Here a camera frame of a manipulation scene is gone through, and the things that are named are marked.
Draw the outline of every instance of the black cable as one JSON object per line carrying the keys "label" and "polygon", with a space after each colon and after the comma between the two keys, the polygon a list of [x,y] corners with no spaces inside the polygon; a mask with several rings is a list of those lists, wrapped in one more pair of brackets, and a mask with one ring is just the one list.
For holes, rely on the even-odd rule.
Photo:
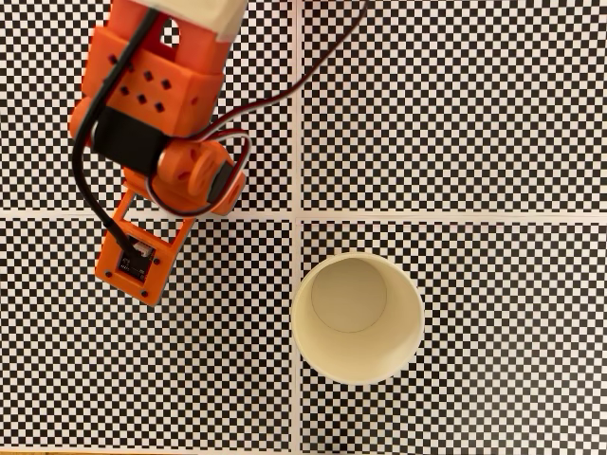
{"label": "black cable", "polygon": [[138,48],[141,46],[141,43],[143,43],[143,40],[145,40],[148,32],[152,29],[158,15],[159,12],[156,9],[148,9],[145,17],[139,24],[138,29],[135,31],[135,34],[120,54],[118,62],[114,65],[110,71],[110,74],[103,81],[101,89],[91,101],[91,104],[84,115],[83,122],[78,129],[78,134],[76,134],[76,137],[74,138],[74,147],[72,149],[72,172],[74,173],[74,179],[76,180],[76,184],[83,194],[84,200],[101,219],[107,230],[116,238],[116,241],[120,247],[124,251],[128,251],[131,254],[139,253],[137,253],[120,226],[118,226],[112,217],[105,212],[86,183],[83,168],[83,155],[86,140],[91,133],[91,129],[99,118],[103,107],[105,107],[105,104],[107,103],[107,100],[112,96],[112,93],[120,82],[120,78],[126,70],[129,61],[133,58]]}
{"label": "black cable", "polygon": [[342,33],[342,35],[337,40],[335,40],[328,49],[326,49],[324,51],[324,53],[321,55],[321,57],[316,62],[314,62],[312,67],[302,76],[302,78],[299,79],[297,82],[295,82],[293,85],[291,85],[289,88],[278,93],[277,95],[274,95],[273,97],[266,98],[263,100],[257,100],[250,104],[236,107],[236,108],[232,109],[231,111],[229,111],[228,113],[221,116],[220,118],[218,118],[216,121],[214,121],[210,125],[201,129],[197,133],[194,133],[191,136],[182,137],[182,138],[185,138],[188,140],[206,140],[209,138],[210,135],[212,135],[215,131],[219,130],[219,128],[221,128],[223,125],[225,125],[231,119],[238,117],[238,116],[242,116],[246,112],[255,111],[262,107],[266,107],[271,104],[275,104],[278,101],[284,100],[285,98],[288,98],[291,95],[293,95],[296,91],[298,91],[302,87],[302,85],[304,85],[306,82],[308,82],[312,78],[312,76],[314,76],[314,74],[319,70],[321,65],[331,56],[331,54],[333,52],[335,52],[338,49],[338,47],[340,47],[341,44],[352,33],[354,33],[354,31],[358,28],[358,26],[360,25],[362,20],[366,17],[367,10],[369,9],[369,5],[371,4],[371,1],[372,0],[365,0],[362,7],[360,8],[359,16],[352,22],[352,24],[350,24],[350,26]]}

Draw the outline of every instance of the table surface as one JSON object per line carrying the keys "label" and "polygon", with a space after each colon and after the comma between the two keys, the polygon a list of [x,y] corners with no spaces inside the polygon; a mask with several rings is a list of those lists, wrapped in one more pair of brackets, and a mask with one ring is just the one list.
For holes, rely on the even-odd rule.
{"label": "table surface", "polygon": [[[217,113],[287,88],[359,5],[251,1]],[[607,454],[606,2],[373,2],[301,94],[237,121],[248,187],[155,308],[93,278],[101,224],[69,170],[108,11],[0,5],[1,448]],[[113,209],[120,169],[86,169]],[[129,216],[175,235],[146,201]],[[302,276],[352,250],[426,308],[415,360],[374,386],[291,343]]]}

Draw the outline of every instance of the robotic arm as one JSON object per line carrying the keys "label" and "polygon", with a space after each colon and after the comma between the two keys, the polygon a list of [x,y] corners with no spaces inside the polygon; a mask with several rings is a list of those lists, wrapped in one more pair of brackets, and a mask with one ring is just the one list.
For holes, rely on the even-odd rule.
{"label": "robotic arm", "polygon": [[[159,302],[175,258],[195,218],[228,214],[245,187],[251,141],[231,119],[291,96],[354,31],[367,10],[285,92],[228,112],[209,124],[224,66],[248,0],[113,0],[107,24],[96,27],[83,76],[83,99],[69,123],[72,168],[84,199],[107,234],[95,275],[149,305]],[[160,42],[171,17],[177,48]],[[242,137],[237,162],[221,145]],[[119,163],[124,195],[110,217],[83,176],[83,151]],[[135,195],[152,200],[183,223],[171,243],[124,219]]]}

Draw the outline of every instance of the paper cup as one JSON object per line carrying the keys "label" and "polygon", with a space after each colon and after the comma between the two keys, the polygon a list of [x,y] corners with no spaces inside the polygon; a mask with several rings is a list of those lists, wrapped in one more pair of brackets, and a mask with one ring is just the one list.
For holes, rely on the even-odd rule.
{"label": "paper cup", "polygon": [[312,368],[344,384],[374,384],[402,370],[424,332],[424,303],[390,261],[346,253],[317,265],[291,307],[295,342]]}

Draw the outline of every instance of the white gap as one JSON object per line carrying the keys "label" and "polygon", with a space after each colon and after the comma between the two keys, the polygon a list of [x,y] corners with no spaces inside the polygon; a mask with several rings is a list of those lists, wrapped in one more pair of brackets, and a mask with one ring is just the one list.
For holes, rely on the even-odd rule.
{"label": "white gap", "polygon": [[288,452],[276,450],[170,450],[170,449],[129,449],[129,448],[91,448],[80,446],[28,446],[28,447],[0,447],[0,453],[113,453],[125,455],[161,454],[161,455],[286,455]]}
{"label": "white gap", "polygon": [[[138,210],[139,219],[171,221],[179,218],[162,210]],[[90,209],[82,210],[0,210],[0,219],[50,219],[96,218]],[[598,223],[607,224],[607,212],[489,212],[489,211],[336,211],[310,210],[295,214],[290,210],[233,211],[227,216],[208,215],[200,220],[301,220],[301,221],[398,221],[398,222],[445,222],[445,223]]]}
{"label": "white gap", "polygon": [[[293,73],[291,75],[292,83],[295,83],[303,73],[302,69],[302,46],[303,38],[303,14],[304,0],[295,0],[291,9],[292,24],[295,28],[293,37],[293,59],[295,62],[291,66]],[[292,105],[292,149],[291,149],[291,301],[299,289],[302,275],[302,224],[298,216],[302,212],[302,192],[301,192],[301,162],[300,152],[302,151],[302,90],[298,90],[293,96]],[[301,450],[301,357],[295,344],[295,339],[291,334],[291,452],[300,453]]]}

